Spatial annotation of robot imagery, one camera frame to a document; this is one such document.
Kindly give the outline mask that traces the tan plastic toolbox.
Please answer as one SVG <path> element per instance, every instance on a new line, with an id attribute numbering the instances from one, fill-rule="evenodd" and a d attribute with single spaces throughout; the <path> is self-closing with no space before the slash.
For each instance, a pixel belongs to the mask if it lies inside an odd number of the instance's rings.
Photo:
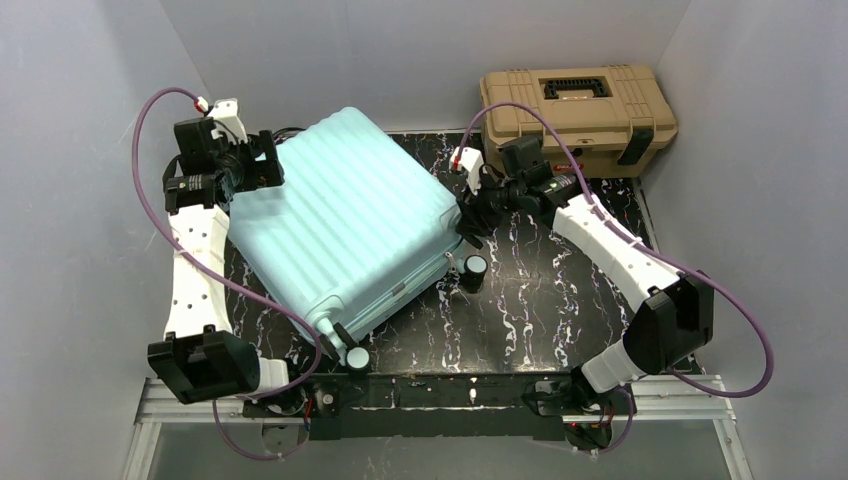
<path id="1" fill-rule="evenodd" d="M 504 168 L 500 147 L 522 135 L 541 135 L 542 153 L 556 173 L 570 171 L 567 154 L 536 120 L 556 130 L 587 178 L 633 178 L 678 133 L 677 120 L 653 70 L 645 65 L 513 69 L 479 82 L 488 113 L 484 153 Z"/>

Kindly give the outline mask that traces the light blue suitcase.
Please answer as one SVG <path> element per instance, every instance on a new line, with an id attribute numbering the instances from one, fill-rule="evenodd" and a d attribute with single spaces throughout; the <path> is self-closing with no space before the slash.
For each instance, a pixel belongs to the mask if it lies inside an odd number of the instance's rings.
<path id="1" fill-rule="evenodd" d="M 330 357 L 441 279 L 464 245 L 454 194 L 363 112 L 282 143 L 280 187 L 240 193 L 228 237 Z"/>

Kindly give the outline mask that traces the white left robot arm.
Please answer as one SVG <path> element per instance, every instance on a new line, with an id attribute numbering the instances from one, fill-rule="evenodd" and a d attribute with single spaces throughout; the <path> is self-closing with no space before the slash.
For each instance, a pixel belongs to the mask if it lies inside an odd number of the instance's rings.
<path id="1" fill-rule="evenodd" d="M 250 134 L 235 114 L 181 121 L 174 134 L 179 153 L 163 175 L 163 193 L 179 246 L 169 317 L 162 340 L 147 347 L 148 364 L 183 404 L 257 398 L 287 385 L 288 368 L 233 334 L 225 287 L 201 268 L 225 272 L 233 197 L 281 186 L 284 171 L 270 131 Z"/>

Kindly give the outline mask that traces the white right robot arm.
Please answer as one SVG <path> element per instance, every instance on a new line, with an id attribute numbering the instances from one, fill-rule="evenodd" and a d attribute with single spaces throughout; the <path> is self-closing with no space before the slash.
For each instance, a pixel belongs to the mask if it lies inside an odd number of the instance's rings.
<path id="1" fill-rule="evenodd" d="M 573 173 L 557 174 L 541 154 L 540 137 L 510 141 L 504 173 L 482 153 L 454 151 L 451 168 L 466 186 L 458 199 L 457 232 L 475 247 L 509 212 L 524 212 L 582 251 L 618 288 L 633 312 L 623 336 L 572 369 L 555 394 L 589 403 L 617 387 L 659 374 L 713 337 L 714 294 L 704 281 L 643 252 L 643 241 L 585 193 Z"/>

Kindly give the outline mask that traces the black suitcase wheel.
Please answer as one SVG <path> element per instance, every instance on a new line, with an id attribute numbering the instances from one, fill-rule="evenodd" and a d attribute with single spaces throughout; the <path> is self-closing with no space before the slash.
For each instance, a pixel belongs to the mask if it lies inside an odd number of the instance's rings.
<path id="1" fill-rule="evenodd" d="M 470 294 L 478 293 L 489 270 L 489 262 L 481 255 L 469 255 L 464 260 L 460 285 Z"/>
<path id="2" fill-rule="evenodd" d="M 371 355 L 364 347 L 354 347 L 346 352 L 346 367 L 351 375 L 367 375 L 371 371 Z"/>

